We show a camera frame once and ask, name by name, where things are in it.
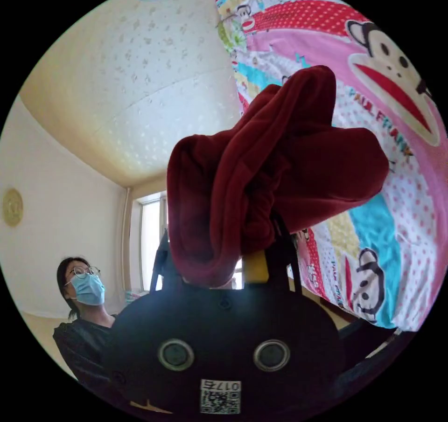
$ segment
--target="yellow handle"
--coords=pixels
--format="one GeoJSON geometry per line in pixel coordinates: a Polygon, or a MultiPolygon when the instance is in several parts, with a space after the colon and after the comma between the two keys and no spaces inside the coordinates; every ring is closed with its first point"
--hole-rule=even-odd
{"type": "Polygon", "coordinates": [[[245,284],[265,284],[269,279],[264,251],[243,256],[243,281],[245,284]]]}

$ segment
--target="qr code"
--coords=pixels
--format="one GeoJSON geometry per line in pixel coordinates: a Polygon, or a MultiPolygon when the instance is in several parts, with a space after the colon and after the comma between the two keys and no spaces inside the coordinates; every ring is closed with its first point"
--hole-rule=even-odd
{"type": "Polygon", "coordinates": [[[201,413],[239,414],[241,382],[202,380],[201,413]]]}

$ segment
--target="blue surgical mask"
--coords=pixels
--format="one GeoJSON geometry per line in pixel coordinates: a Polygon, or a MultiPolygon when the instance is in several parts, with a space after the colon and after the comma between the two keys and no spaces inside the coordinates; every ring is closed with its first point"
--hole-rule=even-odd
{"type": "Polygon", "coordinates": [[[70,280],[76,291],[76,300],[87,305],[104,304],[104,285],[98,276],[86,275],[84,279],[73,276],[70,280]]]}

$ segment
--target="red fabric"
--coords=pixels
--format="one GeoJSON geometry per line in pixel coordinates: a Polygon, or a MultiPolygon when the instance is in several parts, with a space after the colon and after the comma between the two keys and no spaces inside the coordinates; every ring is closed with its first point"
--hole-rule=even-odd
{"type": "Polygon", "coordinates": [[[293,232],[359,206],[382,188],[388,160],[365,128],[331,126],[336,79],[297,71],[258,94],[231,130],[182,139],[168,163],[173,261],[190,283],[227,283],[242,254],[274,241],[274,208],[293,232]]]}

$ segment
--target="colorful bedding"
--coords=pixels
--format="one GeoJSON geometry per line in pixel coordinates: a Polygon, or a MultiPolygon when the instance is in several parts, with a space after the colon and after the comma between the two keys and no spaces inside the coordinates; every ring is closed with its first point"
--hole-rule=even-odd
{"type": "Polygon", "coordinates": [[[380,194],[300,233],[302,285],[372,324],[418,330],[448,264],[448,139],[424,81],[340,0],[215,1],[241,113],[270,83],[323,64],[337,78],[333,125],[368,128],[391,161],[380,194]]]}

